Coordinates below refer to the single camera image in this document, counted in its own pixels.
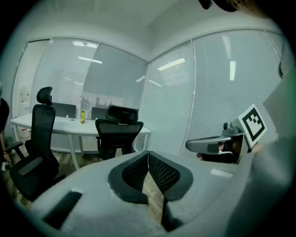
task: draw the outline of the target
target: yellow bottle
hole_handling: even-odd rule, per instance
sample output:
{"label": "yellow bottle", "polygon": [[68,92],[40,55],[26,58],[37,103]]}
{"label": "yellow bottle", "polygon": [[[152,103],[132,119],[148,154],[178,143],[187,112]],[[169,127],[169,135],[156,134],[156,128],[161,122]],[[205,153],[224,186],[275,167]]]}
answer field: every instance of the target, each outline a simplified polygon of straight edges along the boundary
{"label": "yellow bottle", "polygon": [[84,121],[85,121],[85,113],[84,113],[84,110],[82,110],[81,117],[80,117],[80,122],[83,124]]}

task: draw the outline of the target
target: office chair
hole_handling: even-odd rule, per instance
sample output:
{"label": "office chair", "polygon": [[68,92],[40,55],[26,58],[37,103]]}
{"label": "office chair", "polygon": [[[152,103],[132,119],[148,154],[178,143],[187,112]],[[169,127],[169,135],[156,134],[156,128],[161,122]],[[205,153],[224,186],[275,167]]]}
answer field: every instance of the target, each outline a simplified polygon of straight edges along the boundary
{"label": "office chair", "polygon": [[[8,119],[8,115],[9,115],[9,106],[7,104],[7,102],[1,98],[1,114],[2,114],[2,119],[3,119],[3,128],[1,128],[2,130],[4,130],[5,128],[5,124],[6,124],[6,121]],[[5,151],[10,154],[12,150],[15,150],[18,154],[18,156],[21,158],[21,159],[24,159],[24,155],[23,153],[21,152],[21,150],[19,149],[19,147],[23,145],[22,142],[12,142],[12,143],[9,143],[7,144],[5,142]]]}
{"label": "office chair", "polygon": [[51,153],[50,140],[56,111],[50,97],[52,87],[42,88],[32,112],[31,151],[10,169],[10,176],[19,191],[30,201],[51,187],[58,174],[59,162]]}
{"label": "office chair", "polygon": [[122,149],[123,155],[135,152],[132,143],[144,125],[137,122],[138,110],[110,105],[106,118],[96,120],[101,139],[99,156],[103,160],[114,158],[117,148]]}

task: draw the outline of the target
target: window blinds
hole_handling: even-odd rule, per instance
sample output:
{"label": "window blinds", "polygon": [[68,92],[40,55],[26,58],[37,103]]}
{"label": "window blinds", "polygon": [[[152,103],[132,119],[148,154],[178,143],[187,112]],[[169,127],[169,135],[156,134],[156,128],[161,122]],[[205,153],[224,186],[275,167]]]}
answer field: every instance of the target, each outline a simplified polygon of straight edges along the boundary
{"label": "window blinds", "polygon": [[190,43],[150,63],[139,118],[151,130],[149,150],[179,155],[192,105],[193,66]]}
{"label": "window blinds", "polygon": [[[280,83],[279,57],[265,33],[217,33],[194,40],[194,47],[195,98],[185,140],[220,135],[224,122],[234,120],[253,103],[268,128],[259,143],[277,139],[263,102]],[[230,68],[233,62],[236,67]],[[181,156],[196,158],[196,153],[183,146]]]}
{"label": "window blinds", "polygon": [[109,104],[139,109],[147,63],[114,47],[100,44],[91,62],[82,97],[86,119],[93,107]]}
{"label": "window blinds", "polygon": [[38,91],[50,86],[53,102],[76,105],[76,118],[79,118],[84,81],[97,47],[97,43],[85,40],[52,39],[37,69],[31,109],[38,103]]}

